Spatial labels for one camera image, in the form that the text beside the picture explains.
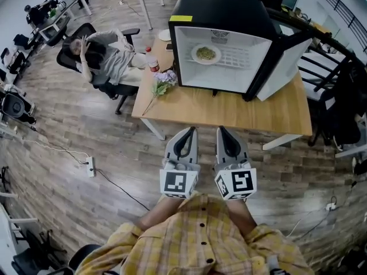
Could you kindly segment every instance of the yellow label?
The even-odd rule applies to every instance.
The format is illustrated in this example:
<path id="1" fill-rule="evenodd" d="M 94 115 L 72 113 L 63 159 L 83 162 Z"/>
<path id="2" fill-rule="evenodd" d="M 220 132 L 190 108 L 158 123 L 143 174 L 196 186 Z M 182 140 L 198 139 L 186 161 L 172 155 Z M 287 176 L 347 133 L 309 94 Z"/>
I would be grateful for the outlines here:
<path id="1" fill-rule="evenodd" d="M 192 21 L 192 15 L 172 15 L 170 21 Z"/>

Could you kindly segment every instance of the white desk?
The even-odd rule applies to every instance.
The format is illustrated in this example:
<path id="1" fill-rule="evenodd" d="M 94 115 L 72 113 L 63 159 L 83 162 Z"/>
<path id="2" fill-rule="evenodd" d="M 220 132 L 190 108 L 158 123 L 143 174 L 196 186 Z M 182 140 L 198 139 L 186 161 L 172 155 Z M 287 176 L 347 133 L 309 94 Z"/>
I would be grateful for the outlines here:
<path id="1" fill-rule="evenodd" d="M 55 31 L 59 31 L 60 29 L 58 28 L 58 26 L 56 25 L 56 23 L 58 23 L 58 21 L 60 19 L 62 19 L 63 15 L 65 13 L 68 13 L 70 18 L 75 20 L 76 17 L 73 14 L 71 7 L 73 7 L 75 4 L 78 3 L 79 0 L 73 0 L 66 8 L 62 9 L 62 10 L 57 10 L 56 15 L 52 18 L 47 19 L 46 22 L 44 22 L 41 26 L 39 26 L 39 32 L 41 34 L 41 36 L 43 36 L 43 38 L 45 39 L 45 41 L 49 40 L 49 37 L 47 37 L 44 33 L 45 30 L 49 29 L 49 28 L 54 28 Z M 86 3 L 85 0 L 81 0 L 84 8 L 86 9 L 87 13 L 89 15 L 92 15 L 91 9 L 89 9 L 88 4 Z"/>

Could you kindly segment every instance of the office chair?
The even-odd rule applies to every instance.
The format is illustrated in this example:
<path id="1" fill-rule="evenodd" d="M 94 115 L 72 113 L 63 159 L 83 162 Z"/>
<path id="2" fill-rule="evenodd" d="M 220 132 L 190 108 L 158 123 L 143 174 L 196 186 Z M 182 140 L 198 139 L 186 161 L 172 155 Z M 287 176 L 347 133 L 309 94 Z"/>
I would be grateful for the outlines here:
<path id="1" fill-rule="evenodd" d="M 122 31 L 123 35 L 126 37 L 126 40 L 129 44 L 133 45 L 132 43 L 132 37 L 135 34 L 138 34 L 140 32 L 140 29 L 128 29 Z M 90 36 L 91 34 L 96 33 L 95 28 L 90 23 L 85 23 L 81 25 L 74 33 L 73 36 Z M 80 71 L 76 68 L 76 62 L 75 60 L 69 58 L 67 55 L 64 54 L 63 50 L 59 52 L 56 59 L 57 63 L 60 64 L 63 67 L 72 69 L 76 72 Z M 93 75 L 93 79 L 91 84 L 95 89 L 99 89 L 101 92 L 106 93 L 111 99 L 113 99 L 116 95 L 122 95 L 122 98 L 120 100 L 120 103 L 118 104 L 115 114 L 119 115 L 121 114 L 121 106 L 125 102 L 126 98 L 129 96 L 133 96 L 138 92 L 138 87 L 134 87 L 131 85 L 112 85 L 108 81 L 110 78 L 106 76 L 101 75 Z"/>
<path id="2" fill-rule="evenodd" d="M 70 17 L 66 17 L 63 21 L 63 25 L 60 27 L 60 30 L 49 39 L 46 44 L 50 47 L 54 47 L 58 42 L 61 41 L 63 37 L 67 37 L 66 32 L 68 28 L 68 22 L 70 21 Z"/>
<path id="3" fill-rule="evenodd" d="M 1 63 L 3 63 L 3 64 L 4 64 L 5 54 L 6 54 L 6 52 L 7 52 L 8 50 L 9 50 L 8 48 L 5 48 L 5 49 L 3 50 L 3 52 L 1 53 L 1 55 L 0 55 Z M 21 66 L 20 66 L 20 67 L 18 67 L 18 68 L 17 68 L 17 70 L 12 70 L 12 65 L 9 65 L 9 66 L 7 67 L 7 69 L 9 70 L 9 72 L 10 72 L 11 74 L 18 74 L 18 73 L 20 73 L 20 72 L 24 69 L 24 67 L 26 66 L 26 62 L 27 62 L 27 60 L 26 60 L 26 61 L 23 61 L 23 63 L 21 64 Z"/>
<path id="4" fill-rule="evenodd" d="M 6 80 L 6 72 L 2 69 L 0 69 L 0 80 L 2 81 Z"/>

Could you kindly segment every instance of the cable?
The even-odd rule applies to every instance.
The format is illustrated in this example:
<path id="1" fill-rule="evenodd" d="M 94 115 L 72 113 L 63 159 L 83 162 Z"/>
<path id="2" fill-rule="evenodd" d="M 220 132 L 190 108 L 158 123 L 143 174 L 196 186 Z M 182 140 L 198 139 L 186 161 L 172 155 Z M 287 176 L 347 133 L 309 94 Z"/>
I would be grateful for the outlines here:
<path id="1" fill-rule="evenodd" d="M 119 189 L 121 189 L 125 194 L 127 194 L 130 198 L 132 198 L 134 201 L 138 202 L 140 205 L 142 205 L 146 210 L 150 211 L 144 204 L 140 203 L 137 199 L 135 199 L 132 195 L 130 195 L 126 190 L 124 190 L 122 187 L 118 186 L 116 183 L 112 182 L 101 169 L 96 168 L 96 171 L 102 174 L 104 178 L 106 178 L 109 182 L 111 182 L 113 185 L 117 186 Z"/>
<path id="2" fill-rule="evenodd" d="M 136 11 L 135 11 L 135 9 L 134 8 L 132 8 L 127 2 L 124 2 L 124 3 L 126 3 L 126 5 L 133 11 L 133 12 L 135 12 L 137 15 L 139 15 L 139 16 L 143 16 L 143 15 L 141 15 L 141 14 L 139 14 L 139 13 L 137 13 Z"/>
<path id="3" fill-rule="evenodd" d="M 305 237 L 306 235 L 308 235 L 308 233 L 312 232 L 314 229 L 316 229 L 323 221 L 325 221 L 325 219 L 329 216 L 330 212 L 333 212 L 333 211 L 336 211 L 342 207 L 344 207 L 346 201 L 348 200 L 351 192 L 352 192 L 352 189 L 353 187 L 357 184 L 357 182 L 353 182 L 351 187 L 350 187 L 350 190 L 348 191 L 348 193 L 346 194 L 346 197 L 345 197 L 345 200 L 344 200 L 344 203 L 340 206 L 340 207 L 337 207 L 335 209 L 330 209 L 329 212 L 327 212 L 327 215 L 319 222 L 317 223 L 314 227 L 312 227 L 309 231 L 307 231 L 306 233 L 304 233 L 301 237 L 298 237 L 296 238 L 294 241 L 297 241 L 297 240 L 300 240 L 301 238 Z M 335 199 L 335 204 L 337 204 L 337 197 L 335 195 L 333 195 L 330 199 L 330 203 L 333 203 L 333 199 Z M 296 229 L 296 227 L 299 225 L 299 223 L 304 220 L 310 213 L 313 213 L 313 212 L 316 212 L 316 211 L 320 211 L 322 209 L 319 209 L 319 210 L 315 210 L 315 211 L 311 211 L 311 212 L 308 212 L 306 216 L 304 216 L 303 218 L 301 218 L 297 223 L 296 225 L 293 227 L 292 231 L 286 236 L 286 237 L 289 237 L 291 236 L 291 234 L 294 232 L 294 230 Z"/>
<path id="4" fill-rule="evenodd" d="M 324 219 L 322 219 L 319 223 L 317 223 L 314 227 L 312 227 L 308 232 L 306 232 L 304 235 L 302 235 L 301 237 L 295 239 L 294 241 L 300 240 L 301 238 L 305 237 L 306 235 L 308 235 L 308 233 L 310 233 L 311 231 L 313 231 L 317 226 L 319 226 L 330 214 L 331 211 L 327 212 L 327 215 L 324 217 Z"/>
<path id="5" fill-rule="evenodd" d="M 61 150 L 59 150 L 59 149 L 56 149 L 56 148 L 52 148 L 52 147 L 50 147 L 50 146 L 46 146 L 46 145 L 43 145 L 43 144 L 40 144 L 39 142 L 36 142 L 36 141 L 34 141 L 34 140 L 24 140 L 25 142 L 29 142 L 29 143 L 36 143 L 36 144 L 38 144 L 39 146 L 41 146 L 41 147 L 44 147 L 44 148 L 49 148 L 49 149 L 51 149 L 51 150 L 54 150 L 54 151 L 58 151 L 58 152 L 66 152 L 66 153 L 68 153 L 71 157 L 73 157 L 80 165 L 85 165 L 85 164 L 87 164 L 87 162 L 82 162 L 82 161 L 80 161 L 78 158 L 76 158 L 75 156 L 73 156 L 71 153 L 76 153 L 76 154 L 85 154 L 85 155 L 87 155 L 88 157 L 89 157 L 89 155 L 87 154 L 87 153 L 85 153 L 85 152 L 77 152 L 77 151 L 68 151 L 67 149 L 65 149 L 64 147 L 62 147 L 62 146 L 60 146 L 60 145 L 58 145 L 58 144 L 53 144 L 53 143 L 51 143 L 50 141 L 49 141 L 49 139 L 48 139 L 48 137 L 47 136 L 45 136 L 45 135 L 43 135 L 44 137 L 46 137 L 47 138 L 47 141 L 49 142 L 49 144 L 51 144 L 51 145 L 53 145 L 53 146 L 57 146 L 57 147 L 60 147 L 61 148 Z M 103 173 L 103 171 L 101 170 L 101 169 L 98 169 L 98 168 L 96 168 L 96 171 L 98 171 L 98 172 L 100 172 L 101 174 L 102 174 L 102 176 L 104 177 L 104 178 L 106 178 L 109 182 L 111 182 L 113 185 L 115 185 L 115 186 L 117 186 L 119 189 L 121 189 L 125 194 L 127 194 L 130 198 L 132 198 L 134 201 L 136 201 L 136 202 L 138 202 L 140 205 L 142 205 L 146 210 L 148 210 L 148 211 L 150 211 L 144 204 L 142 204 L 142 203 L 140 203 L 140 201 L 138 201 L 137 199 L 135 199 L 132 195 L 130 195 L 126 190 L 124 190 L 122 187 L 120 187 L 120 186 L 118 186 L 116 183 L 114 183 L 114 182 L 112 182 L 104 173 Z"/>
<path id="6" fill-rule="evenodd" d="M 41 146 L 41 147 L 44 147 L 44 148 L 48 148 L 48 149 L 51 149 L 51 150 L 54 150 L 54 151 L 58 151 L 58 152 L 67 152 L 67 153 L 69 153 L 72 157 L 74 157 L 71 153 L 76 153 L 76 154 L 85 154 L 87 157 L 89 157 L 89 155 L 87 154 L 87 153 L 85 153 L 85 152 L 77 152 L 77 151 L 68 151 L 68 150 L 66 150 L 65 148 L 63 148 L 62 146 L 59 146 L 59 145 L 56 145 L 56 144 L 52 144 L 48 139 L 47 139 L 47 141 L 50 143 L 50 144 L 52 144 L 52 145 L 54 145 L 54 146 L 58 146 L 58 147 L 60 147 L 60 148 L 62 148 L 62 150 L 59 150 L 59 149 L 55 149 L 55 148 L 52 148 L 52 147 L 50 147 L 50 146 L 46 146 L 46 145 L 44 145 L 44 144 L 40 144 L 39 142 L 36 142 L 35 140 L 23 140 L 23 141 L 25 141 L 25 142 L 29 142 L 29 143 L 36 143 L 36 144 L 38 144 L 39 146 Z"/>

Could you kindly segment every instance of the hand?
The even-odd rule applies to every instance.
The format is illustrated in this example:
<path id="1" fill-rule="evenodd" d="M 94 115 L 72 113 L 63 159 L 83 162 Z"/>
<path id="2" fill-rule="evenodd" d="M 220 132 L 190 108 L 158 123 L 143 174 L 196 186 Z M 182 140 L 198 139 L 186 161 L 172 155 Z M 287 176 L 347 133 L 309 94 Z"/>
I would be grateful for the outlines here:
<path id="1" fill-rule="evenodd" d="M 80 56 L 85 56 L 86 52 L 91 43 L 88 43 L 87 36 L 83 36 L 81 38 L 81 49 L 80 49 Z"/>

